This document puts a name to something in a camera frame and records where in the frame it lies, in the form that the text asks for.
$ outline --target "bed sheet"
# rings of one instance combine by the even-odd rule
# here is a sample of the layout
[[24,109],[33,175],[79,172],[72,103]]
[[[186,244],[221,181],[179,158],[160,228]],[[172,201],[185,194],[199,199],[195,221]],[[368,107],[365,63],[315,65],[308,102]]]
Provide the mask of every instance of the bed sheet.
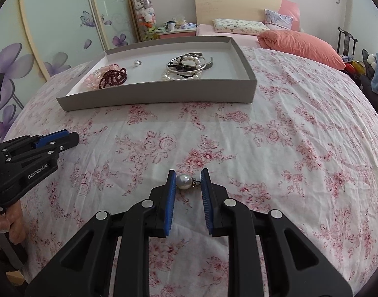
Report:
[[[118,213],[164,184],[200,176],[251,209],[283,211],[356,293],[378,266],[378,115],[345,74],[242,47],[253,104],[171,103],[64,112],[55,96],[84,65],[48,81],[7,139],[76,131],[80,143],[22,198],[31,280],[99,210]],[[200,189],[177,191],[170,236],[149,247],[153,297],[226,296],[228,242],[205,226]]]
[[232,37],[240,46],[261,48],[258,42],[258,37],[254,35],[235,34],[235,33],[220,33],[215,32],[212,25],[198,25],[196,35],[222,35],[225,37]]

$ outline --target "cup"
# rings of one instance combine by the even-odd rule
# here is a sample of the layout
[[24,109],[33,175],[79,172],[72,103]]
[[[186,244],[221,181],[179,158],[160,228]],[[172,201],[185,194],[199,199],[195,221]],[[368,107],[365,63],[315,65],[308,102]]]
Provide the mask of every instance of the cup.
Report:
[[167,22],[167,27],[169,31],[174,31],[175,29],[175,21],[168,21]]

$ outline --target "cardboard tray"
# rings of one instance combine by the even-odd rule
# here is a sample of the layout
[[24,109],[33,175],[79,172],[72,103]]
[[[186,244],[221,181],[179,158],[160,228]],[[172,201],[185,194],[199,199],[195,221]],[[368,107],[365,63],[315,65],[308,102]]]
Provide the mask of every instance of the cardboard tray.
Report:
[[[199,80],[160,81],[166,64],[189,52],[202,52],[213,66]],[[134,67],[135,60],[143,64]],[[127,69],[120,86],[88,90],[83,80],[94,70],[117,63]],[[145,41],[104,52],[72,78],[58,94],[64,111],[158,102],[253,101],[257,80],[240,47],[231,37],[197,36]]]

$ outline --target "wooden headboard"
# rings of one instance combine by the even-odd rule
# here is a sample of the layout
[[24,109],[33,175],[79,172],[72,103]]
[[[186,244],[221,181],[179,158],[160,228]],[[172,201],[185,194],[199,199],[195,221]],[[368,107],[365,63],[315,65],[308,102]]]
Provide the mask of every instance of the wooden headboard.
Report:
[[197,24],[212,25],[217,18],[264,22],[265,9],[290,15],[292,29],[299,30],[299,7],[288,0],[196,0]]

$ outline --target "nightstand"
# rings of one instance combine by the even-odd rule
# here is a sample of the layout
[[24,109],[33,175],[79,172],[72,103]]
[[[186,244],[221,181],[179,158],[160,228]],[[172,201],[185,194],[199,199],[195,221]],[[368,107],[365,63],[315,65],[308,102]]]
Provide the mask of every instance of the nightstand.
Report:
[[177,37],[192,37],[196,35],[196,28],[193,29],[175,29],[174,31],[157,32],[160,39],[177,38]]

